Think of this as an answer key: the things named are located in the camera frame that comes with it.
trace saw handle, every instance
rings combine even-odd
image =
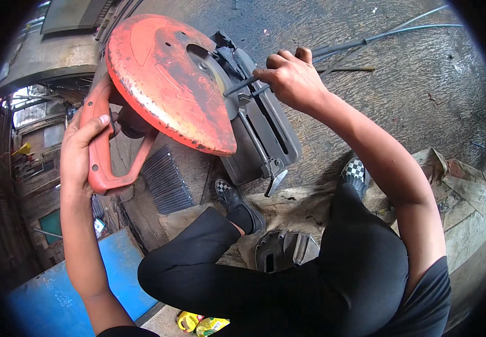
[[[80,127],[83,127],[90,119],[104,114],[110,115],[111,119],[109,98],[115,91],[110,76],[108,73],[105,74],[85,99],[80,117]],[[113,123],[111,123],[89,144],[88,182],[93,191],[99,195],[121,192],[136,181],[158,134],[158,131],[153,129],[145,135],[129,172],[122,177],[116,177],[112,173],[110,157],[110,137],[113,132]]]

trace checkered shoe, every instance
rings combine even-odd
[[[215,182],[215,191],[219,196],[220,203],[226,209],[229,206],[228,200],[237,195],[237,191],[232,187],[232,185],[222,179],[218,179]]]
[[[246,234],[253,234],[265,228],[266,220],[258,210],[247,202],[239,188],[234,188],[228,182],[217,179],[215,181],[215,190],[219,196],[220,203],[226,208],[226,218],[241,227]],[[242,209],[248,212],[252,221],[251,224],[247,223],[247,226],[243,226],[243,223],[238,224],[236,219],[230,218],[230,214],[234,215],[237,212],[241,212]]]
[[[359,158],[351,158],[348,161],[342,170],[341,178],[344,183],[352,184],[362,199],[370,183],[370,175]]]

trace shoe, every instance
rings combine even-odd
[[[259,232],[266,226],[262,214],[247,202],[240,188],[217,179],[215,190],[220,203],[226,208],[226,218],[245,231],[245,234]]]
[[[368,184],[370,183],[370,174],[366,170],[359,158],[351,158],[341,172],[341,182],[353,185],[360,200],[364,197]]]

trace chop saw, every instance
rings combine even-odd
[[[222,32],[211,38],[173,18],[137,15],[111,33],[108,72],[85,99],[80,125],[122,105],[117,122],[131,138],[143,138],[129,172],[112,173],[113,123],[89,146],[88,181],[99,194],[132,185],[159,132],[198,151],[219,156],[233,184],[270,179],[273,195],[301,145],[277,98],[256,81],[230,95],[227,89],[252,77],[255,64]]]

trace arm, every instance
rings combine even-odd
[[[410,294],[424,273],[446,254],[445,237],[432,189],[409,152],[361,112],[327,91],[312,66],[310,50],[293,56],[279,51],[268,69],[254,71],[276,96],[335,131],[357,153],[376,184],[393,203],[400,236],[408,251]]]
[[[110,118],[104,115],[91,119],[78,130],[80,114],[81,110],[72,119],[61,145],[61,231],[67,274],[98,335],[111,327],[134,326],[134,322],[108,286],[93,228],[88,145]]]

